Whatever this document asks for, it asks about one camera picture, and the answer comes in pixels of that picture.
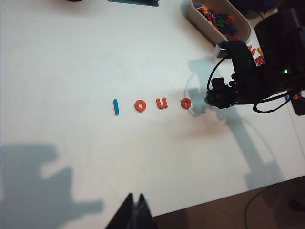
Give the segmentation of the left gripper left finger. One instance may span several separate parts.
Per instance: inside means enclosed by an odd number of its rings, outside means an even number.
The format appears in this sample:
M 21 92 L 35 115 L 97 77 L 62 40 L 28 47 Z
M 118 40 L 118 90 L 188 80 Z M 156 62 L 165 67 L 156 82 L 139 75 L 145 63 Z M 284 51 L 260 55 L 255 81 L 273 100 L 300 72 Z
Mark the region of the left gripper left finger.
M 129 193 L 121 204 L 113 218 L 110 220 L 106 229 L 126 229 L 130 224 L 134 208 L 133 194 Z

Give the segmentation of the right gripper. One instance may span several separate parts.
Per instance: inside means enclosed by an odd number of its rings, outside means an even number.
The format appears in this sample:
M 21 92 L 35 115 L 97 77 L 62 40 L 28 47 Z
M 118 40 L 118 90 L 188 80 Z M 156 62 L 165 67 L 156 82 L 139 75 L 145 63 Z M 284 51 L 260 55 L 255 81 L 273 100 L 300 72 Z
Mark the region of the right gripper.
M 256 103 L 272 96 L 264 70 L 256 66 L 252 54 L 244 41 L 222 41 L 215 47 L 217 57 L 231 59 L 234 73 L 228 85 L 223 78 L 212 79 L 212 89 L 206 92 L 206 103 L 221 109 L 229 108 L 236 102 Z

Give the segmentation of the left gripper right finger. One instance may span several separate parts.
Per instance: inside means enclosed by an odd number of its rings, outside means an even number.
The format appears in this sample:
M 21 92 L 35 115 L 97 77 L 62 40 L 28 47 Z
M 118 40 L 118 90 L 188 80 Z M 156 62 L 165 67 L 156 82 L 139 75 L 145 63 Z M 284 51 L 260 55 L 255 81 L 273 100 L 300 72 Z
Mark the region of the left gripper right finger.
M 151 215 L 149 206 L 143 194 L 140 194 L 137 203 L 137 228 L 138 229 L 155 229 L 156 225 Z

